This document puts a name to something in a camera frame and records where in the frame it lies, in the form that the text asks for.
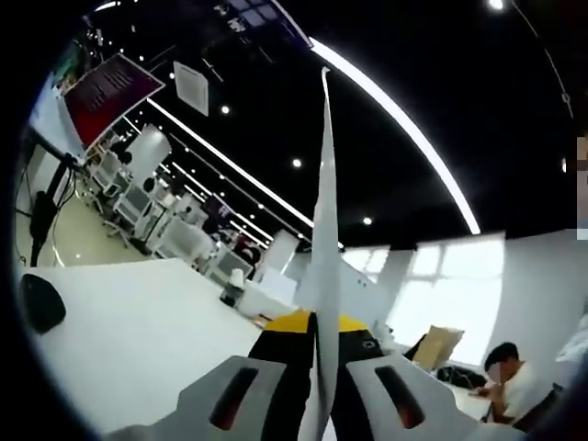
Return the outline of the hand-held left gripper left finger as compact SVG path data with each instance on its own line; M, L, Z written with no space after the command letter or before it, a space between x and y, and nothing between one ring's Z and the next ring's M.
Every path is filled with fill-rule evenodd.
M173 412L110 440L295 440L311 392L316 317L271 321L247 356L231 356L180 391Z

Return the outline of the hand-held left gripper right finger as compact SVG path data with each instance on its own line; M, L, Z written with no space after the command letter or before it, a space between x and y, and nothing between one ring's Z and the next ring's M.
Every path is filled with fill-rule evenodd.
M339 370L331 410L339 440L520 440L511 426L462 412L453 391L403 355L384 355L357 319L339 318Z

